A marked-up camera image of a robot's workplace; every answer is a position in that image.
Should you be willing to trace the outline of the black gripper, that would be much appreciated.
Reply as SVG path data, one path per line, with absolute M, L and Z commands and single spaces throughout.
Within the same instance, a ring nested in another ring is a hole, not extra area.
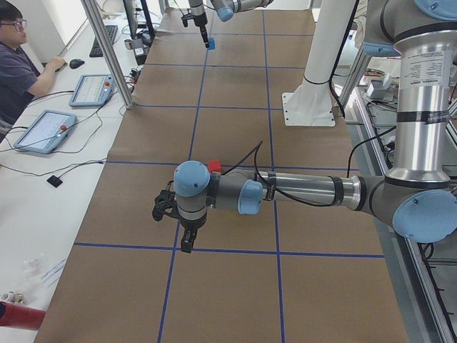
M 189 22 L 193 21 L 194 25 L 197 26 L 201 32 L 205 47 L 210 47 L 209 37 L 206 31 L 207 16 L 204 7 L 191 7 L 190 9 L 187 9 L 186 13 L 181 17 L 181 20 L 186 28 L 189 26 Z
M 154 207 L 152 210 L 152 217 L 155 221 L 159 222 L 163 216 L 168 216 L 177 219 L 181 226 L 185 229 L 181 238 L 181 251 L 185 253 L 192 253 L 194 242 L 197 238 L 197 230 L 206 223 L 206 214 L 199 219 L 185 219 L 179 214 L 177 201 L 175 199 L 176 193 L 171 191 L 173 181 L 169 181 L 165 189 L 162 189 L 159 195 L 154 200 Z

